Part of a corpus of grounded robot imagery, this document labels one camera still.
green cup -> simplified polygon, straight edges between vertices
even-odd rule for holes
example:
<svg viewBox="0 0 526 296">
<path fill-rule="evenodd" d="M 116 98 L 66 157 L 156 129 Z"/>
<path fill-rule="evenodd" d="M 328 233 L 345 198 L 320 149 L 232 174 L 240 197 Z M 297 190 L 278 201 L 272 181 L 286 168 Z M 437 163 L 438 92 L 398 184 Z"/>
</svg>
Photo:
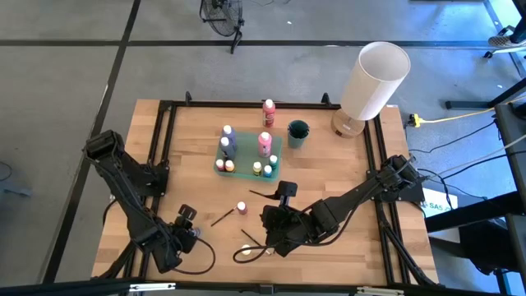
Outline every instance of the green cup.
<svg viewBox="0 0 526 296">
<path fill-rule="evenodd" d="M 288 147 L 301 147 L 308 135 L 309 125 L 303 120 L 294 120 L 288 124 Z"/>
</svg>

lamp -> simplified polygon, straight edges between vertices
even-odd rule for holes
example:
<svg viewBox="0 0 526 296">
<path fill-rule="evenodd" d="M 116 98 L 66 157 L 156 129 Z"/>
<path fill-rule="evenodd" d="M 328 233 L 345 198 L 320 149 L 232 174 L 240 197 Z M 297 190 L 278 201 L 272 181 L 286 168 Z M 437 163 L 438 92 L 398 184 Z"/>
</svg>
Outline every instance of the lamp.
<svg viewBox="0 0 526 296">
<path fill-rule="evenodd" d="M 409 56 L 389 42 L 372 42 L 358 55 L 331 126 L 339 136 L 360 134 L 384 107 L 411 68 Z"/>
</svg>

paintbrush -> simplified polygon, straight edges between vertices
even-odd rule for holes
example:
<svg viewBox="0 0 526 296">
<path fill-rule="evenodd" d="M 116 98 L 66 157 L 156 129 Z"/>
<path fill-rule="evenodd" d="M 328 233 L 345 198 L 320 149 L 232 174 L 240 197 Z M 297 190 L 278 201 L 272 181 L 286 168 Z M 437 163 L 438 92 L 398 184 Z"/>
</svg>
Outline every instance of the paintbrush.
<svg viewBox="0 0 526 296">
<path fill-rule="evenodd" d="M 214 225 L 218 224 L 221 220 L 226 218 L 228 215 L 230 215 L 234 210 L 236 210 L 236 206 L 233 209 L 230 209 L 226 214 L 222 215 L 221 218 L 217 219 L 210 227 L 214 227 Z"/>
<path fill-rule="evenodd" d="M 254 242 L 256 245 L 261 246 L 260 243 L 258 243 L 252 236 L 250 236 L 250 234 L 248 234 L 245 230 L 241 229 L 241 232 L 243 232 L 252 242 Z M 265 250 L 265 253 L 269 254 L 269 255 L 272 255 L 270 254 L 269 250 Z"/>
</svg>

green tray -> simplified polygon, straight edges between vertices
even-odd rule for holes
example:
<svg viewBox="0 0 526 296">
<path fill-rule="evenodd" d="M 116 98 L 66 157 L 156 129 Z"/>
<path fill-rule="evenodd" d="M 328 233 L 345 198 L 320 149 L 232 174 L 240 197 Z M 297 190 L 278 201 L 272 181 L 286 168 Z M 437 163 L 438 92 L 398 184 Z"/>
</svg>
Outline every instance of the green tray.
<svg viewBox="0 0 526 296">
<path fill-rule="evenodd" d="M 225 177 L 236 177 L 236 178 L 247 178 L 256 181 L 274 182 L 279 177 L 279 167 L 281 166 L 281 143 L 282 139 L 280 136 L 272 136 L 272 155 L 278 157 L 278 164 L 276 168 L 272 170 L 272 175 L 267 178 L 263 177 L 263 167 L 269 164 L 269 158 L 260 157 L 258 153 L 258 141 L 257 137 L 259 134 L 252 132 L 236 132 L 236 144 L 238 149 L 236 150 L 236 158 L 233 161 L 235 165 L 234 173 L 221 172 L 217 170 L 214 160 L 214 171 Z M 224 160 L 223 151 L 217 147 L 217 153 L 215 154 L 216 160 Z M 261 162 L 261 175 L 256 176 L 252 170 L 252 166 L 255 162 Z"/>
</svg>

small paint bottle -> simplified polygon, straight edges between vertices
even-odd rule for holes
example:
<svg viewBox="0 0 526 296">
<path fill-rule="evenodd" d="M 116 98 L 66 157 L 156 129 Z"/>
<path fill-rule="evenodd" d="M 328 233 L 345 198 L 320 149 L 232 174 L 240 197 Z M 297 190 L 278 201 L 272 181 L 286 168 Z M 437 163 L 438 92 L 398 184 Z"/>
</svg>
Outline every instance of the small paint bottle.
<svg viewBox="0 0 526 296">
<path fill-rule="evenodd" d="M 216 160 L 215 161 L 215 167 L 218 171 L 223 172 L 224 171 L 224 162 L 223 160 Z"/>
<path fill-rule="evenodd" d="M 238 146 L 236 145 L 236 131 L 234 131 L 232 127 L 225 125 L 223 127 L 223 131 L 221 132 L 221 136 L 226 136 L 228 138 L 228 140 L 232 143 L 234 150 L 238 149 Z"/>
<path fill-rule="evenodd" d="M 278 156 L 271 155 L 269 158 L 269 164 L 272 169 L 276 169 L 276 167 L 278 166 Z"/>
<path fill-rule="evenodd" d="M 225 168 L 226 171 L 229 172 L 229 173 L 233 173 L 233 172 L 236 171 L 236 167 L 234 166 L 232 160 L 227 160 L 227 161 L 224 163 L 224 168 Z"/>
<path fill-rule="evenodd" d="M 221 138 L 219 146 L 223 151 L 224 158 L 227 160 L 233 160 L 236 158 L 236 151 L 233 149 L 232 142 L 226 136 Z"/>
<path fill-rule="evenodd" d="M 237 208 L 238 208 L 239 214 L 241 215 L 245 215 L 248 211 L 247 204 L 245 204 L 243 201 L 238 202 Z"/>
<path fill-rule="evenodd" d="M 274 125 L 274 116 L 276 113 L 276 106 L 272 99 L 268 99 L 263 103 L 263 126 L 272 127 Z"/>
<path fill-rule="evenodd" d="M 272 176 L 272 168 L 269 165 L 266 165 L 263 168 L 263 177 L 270 178 Z"/>
<path fill-rule="evenodd" d="M 261 162 L 257 161 L 254 163 L 254 165 L 252 166 L 252 169 L 254 170 L 254 174 L 256 176 L 260 176 L 261 175 Z"/>
<path fill-rule="evenodd" d="M 262 132 L 259 137 L 257 137 L 259 142 L 258 151 L 261 157 L 270 157 L 270 152 L 272 149 L 272 136 L 268 132 Z"/>
</svg>

